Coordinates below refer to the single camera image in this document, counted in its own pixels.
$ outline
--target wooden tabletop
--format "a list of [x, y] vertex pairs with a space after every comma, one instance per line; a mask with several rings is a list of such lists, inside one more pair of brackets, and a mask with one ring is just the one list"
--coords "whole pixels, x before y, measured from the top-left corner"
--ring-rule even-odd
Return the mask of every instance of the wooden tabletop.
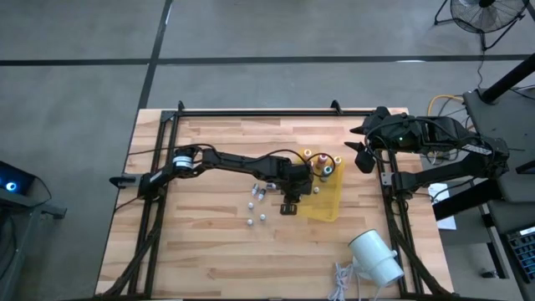
[[[393, 113], [406, 111], [391, 109]], [[154, 148], [161, 110], [141, 110], [130, 152]], [[177, 145], [209, 143], [219, 151], [261, 156], [277, 149], [310, 148], [342, 156], [344, 170], [339, 218], [319, 222], [305, 217], [279, 215], [283, 197], [268, 193], [263, 202], [253, 199], [251, 176], [207, 171], [169, 185], [166, 214], [154, 281], [154, 298], [326, 298], [334, 288], [334, 264], [351, 262], [348, 242], [375, 228], [390, 245], [385, 209], [377, 172], [361, 173], [352, 163], [353, 150], [344, 141], [359, 141], [349, 129], [362, 124], [360, 117], [192, 117], [181, 118]], [[169, 132], [164, 139], [168, 141]], [[295, 158], [292, 154], [279, 154]], [[401, 171], [421, 171], [420, 157], [399, 154]], [[150, 170], [152, 154], [129, 156], [125, 172]], [[124, 189], [118, 205], [133, 198], [136, 188]], [[249, 202], [256, 205], [253, 211]], [[139, 230], [142, 201], [118, 211], [100, 271], [96, 293], [102, 293], [132, 259]], [[267, 219], [260, 222], [258, 216]], [[247, 219], [253, 219], [253, 227]], [[433, 210], [426, 196], [410, 200], [409, 218], [415, 248], [422, 262], [446, 289], [450, 274]], [[145, 282], [146, 261], [139, 290]], [[404, 258], [409, 291], [414, 292]], [[382, 288], [381, 297], [399, 297], [396, 285]], [[361, 281], [360, 297], [372, 298], [376, 287]], [[357, 297], [353, 280], [346, 298]]]

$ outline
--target concrete floor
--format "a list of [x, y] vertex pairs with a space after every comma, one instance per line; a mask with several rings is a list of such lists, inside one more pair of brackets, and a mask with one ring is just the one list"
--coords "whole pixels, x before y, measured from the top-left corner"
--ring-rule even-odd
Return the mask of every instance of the concrete floor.
[[[164, 2], [3, 0], [0, 60], [148, 59]], [[160, 56], [479, 54], [476, 35], [455, 24], [431, 26], [440, 4], [175, 0]], [[527, 15], [487, 54], [534, 52], [534, 25]], [[518, 63], [485, 62], [482, 86]], [[166, 65], [155, 71], [147, 107], [175, 108], [179, 99], [190, 108], [325, 107], [337, 99], [344, 107], [408, 107], [422, 115], [434, 95], [474, 89], [478, 64]], [[146, 74], [144, 65], [0, 66], [0, 160], [41, 176], [53, 203], [69, 208], [62, 221], [42, 221], [16, 300], [94, 292], [117, 193], [108, 178], [123, 168]], [[446, 246], [454, 287], [482, 296], [493, 282], [466, 285], [477, 277], [465, 260], [475, 251], [458, 248]]]

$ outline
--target small yellow object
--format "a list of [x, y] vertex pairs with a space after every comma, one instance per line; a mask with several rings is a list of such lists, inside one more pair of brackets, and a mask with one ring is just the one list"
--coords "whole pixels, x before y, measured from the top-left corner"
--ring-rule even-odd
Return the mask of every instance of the small yellow object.
[[[344, 160], [341, 160], [340, 157], [334, 158], [339, 158], [338, 162], [334, 163], [330, 159], [327, 159], [327, 162], [325, 162], [325, 166], [335, 165], [333, 173], [326, 181], [321, 181], [319, 177], [314, 176], [312, 187], [317, 187], [318, 191], [321, 191], [321, 193], [301, 196], [301, 202], [298, 204], [299, 216], [323, 222], [334, 222], [338, 218], [339, 203], [342, 197]], [[313, 158], [315, 165], [318, 163], [317, 159], [317, 156]]]

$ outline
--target blue light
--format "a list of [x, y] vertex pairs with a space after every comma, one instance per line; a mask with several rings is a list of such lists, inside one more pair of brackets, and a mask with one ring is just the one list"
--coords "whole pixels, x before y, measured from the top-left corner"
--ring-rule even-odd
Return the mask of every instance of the blue light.
[[6, 189], [8, 191], [15, 191], [15, 189], [17, 189], [17, 184], [13, 182], [9, 182], [8, 184], [6, 184]]

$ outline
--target black bracket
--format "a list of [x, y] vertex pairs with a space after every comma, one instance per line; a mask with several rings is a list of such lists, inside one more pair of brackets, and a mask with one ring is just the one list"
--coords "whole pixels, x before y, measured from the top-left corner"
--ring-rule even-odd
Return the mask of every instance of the black bracket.
[[176, 111], [174, 110], [161, 111], [160, 122], [166, 122], [170, 120], [171, 118], [175, 117], [175, 115], [176, 115]]
[[126, 187], [139, 186], [141, 174], [123, 173], [120, 176], [113, 176], [110, 178], [110, 183], [119, 189]]
[[340, 104], [339, 104], [339, 102], [337, 100], [333, 100], [333, 102], [331, 103], [330, 108], [336, 110], [336, 114], [338, 114], [338, 116], [341, 116], [341, 115], [344, 114], [344, 112], [342, 111], [342, 108], [340, 108]]
[[182, 100], [178, 100], [178, 112], [176, 113], [176, 115], [178, 117], [181, 117], [182, 116], [182, 111], [185, 109], [186, 107], [184, 106], [184, 103], [182, 102]]

